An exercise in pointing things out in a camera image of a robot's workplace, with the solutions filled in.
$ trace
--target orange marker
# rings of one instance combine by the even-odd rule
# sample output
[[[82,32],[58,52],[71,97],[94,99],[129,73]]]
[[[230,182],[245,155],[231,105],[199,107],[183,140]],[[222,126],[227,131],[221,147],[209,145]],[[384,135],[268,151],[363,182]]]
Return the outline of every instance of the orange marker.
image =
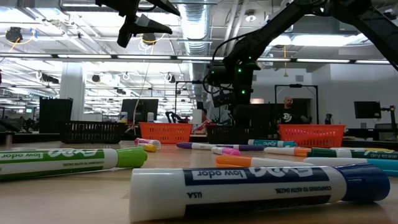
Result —
[[[306,162],[283,161],[248,156],[218,156],[216,157],[218,168],[228,167],[283,167],[283,166],[313,166]]]
[[[311,149],[305,147],[267,147],[264,152],[269,154],[306,157]]]

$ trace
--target green marker cap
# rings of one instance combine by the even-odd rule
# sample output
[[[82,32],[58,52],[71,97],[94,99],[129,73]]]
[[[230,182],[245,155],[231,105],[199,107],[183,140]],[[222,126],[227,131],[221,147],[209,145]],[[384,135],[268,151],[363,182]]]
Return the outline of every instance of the green marker cap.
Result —
[[[148,155],[142,147],[118,149],[119,162],[116,167],[142,167]]]
[[[316,149],[312,148],[311,152],[307,152],[307,157],[336,157],[336,151],[333,149]]]

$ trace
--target pink marker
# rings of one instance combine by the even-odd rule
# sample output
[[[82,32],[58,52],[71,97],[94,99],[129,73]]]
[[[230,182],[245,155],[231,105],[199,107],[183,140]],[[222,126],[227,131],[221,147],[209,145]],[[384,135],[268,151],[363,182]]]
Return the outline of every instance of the pink marker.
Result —
[[[241,152],[237,149],[225,148],[225,147],[212,147],[211,151],[218,155],[230,155],[230,156],[240,156]]]

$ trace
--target yellow marker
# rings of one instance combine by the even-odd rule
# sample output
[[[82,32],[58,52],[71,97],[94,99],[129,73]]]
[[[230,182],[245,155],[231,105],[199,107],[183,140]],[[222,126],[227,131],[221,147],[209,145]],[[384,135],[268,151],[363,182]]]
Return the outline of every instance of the yellow marker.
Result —
[[[138,143],[137,146],[142,146],[146,152],[156,152],[156,146],[148,143]]]

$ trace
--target black crate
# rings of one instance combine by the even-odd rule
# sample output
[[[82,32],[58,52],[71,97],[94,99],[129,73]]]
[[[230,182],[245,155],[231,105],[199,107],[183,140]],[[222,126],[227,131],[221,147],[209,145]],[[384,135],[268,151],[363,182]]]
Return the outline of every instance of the black crate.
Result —
[[[66,121],[61,125],[61,142],[117,144],[125,130],[124,123]]]
[[[210,144],[248,144],[249,139],[265,139],[265,128],[208,125],[207,141]]]

